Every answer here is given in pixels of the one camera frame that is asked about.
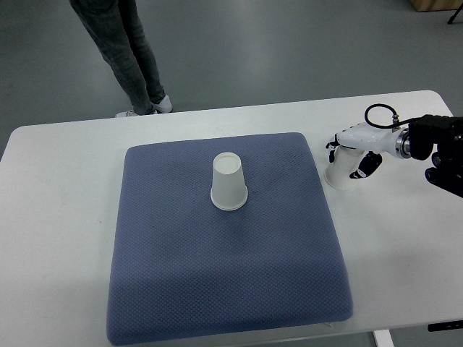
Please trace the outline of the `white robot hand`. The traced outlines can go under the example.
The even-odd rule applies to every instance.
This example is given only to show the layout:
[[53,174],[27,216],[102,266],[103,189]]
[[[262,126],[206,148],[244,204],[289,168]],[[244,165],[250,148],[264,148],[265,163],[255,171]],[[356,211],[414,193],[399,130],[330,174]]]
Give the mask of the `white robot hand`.
[[338,146],[368,151],[360,161],[351,179],[364,179],[372,175],[382,164],[381,153],[397,158],[410,158],[408,128],[380,129],[363,122],[335,134],[326,144],[328,161],[335,161]]

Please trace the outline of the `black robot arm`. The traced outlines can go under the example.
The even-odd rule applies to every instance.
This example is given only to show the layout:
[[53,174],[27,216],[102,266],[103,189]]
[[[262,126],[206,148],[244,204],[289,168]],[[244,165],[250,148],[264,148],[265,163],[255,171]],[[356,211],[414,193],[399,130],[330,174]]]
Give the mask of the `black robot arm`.
[[424,115],[389,126],[365,120],[336,133],[327,143],[328,161],[335,163],[339,150],[359,150],[365,156],[349,179],[367,178],[382,164],[382,154],[415,160],[431,159],[427,181],[462,196],[462,118]]

